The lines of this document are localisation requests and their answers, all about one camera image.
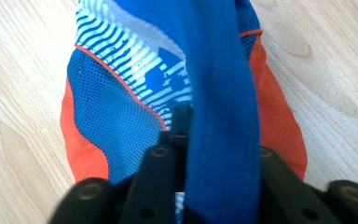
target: striped fabric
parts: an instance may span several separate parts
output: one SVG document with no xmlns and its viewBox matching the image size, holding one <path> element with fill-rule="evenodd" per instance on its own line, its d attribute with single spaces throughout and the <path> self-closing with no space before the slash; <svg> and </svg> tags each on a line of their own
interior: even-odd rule
<svg viewBox="0 0 358 224">
<path fill-rule="evenodd" d="M 80 1 L 76 22 L 76 44 L 111 68 L 169 130 L 172 110 L 191 102 L 183 51 L 157 27 L 113 1 Z"/>
</svg>

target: blue mesh fabric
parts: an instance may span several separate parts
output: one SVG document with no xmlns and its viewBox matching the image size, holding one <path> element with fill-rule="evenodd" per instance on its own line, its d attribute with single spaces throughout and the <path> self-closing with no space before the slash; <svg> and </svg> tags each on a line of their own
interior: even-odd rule
<svg viewBox="0 0 358 224">
<path fill-rule="evenodd" d="M 157 143 L 161 125 L 106 69 L 78 49 L 68 65 L 68 78 L 76 127 L 103 151 L 109 181 L 116 184 L 136 172 L 145 150 Z"/>
<path fill-rule="evenodd" d="M 241 38 L 241 43 L 243 50 L 245 52 L 246 60 L 249 61 L 251 57 L 253 46 L 255 45 L 255 40 L 257 35 L 247 35 L 246 37 Z"/>
</svg>

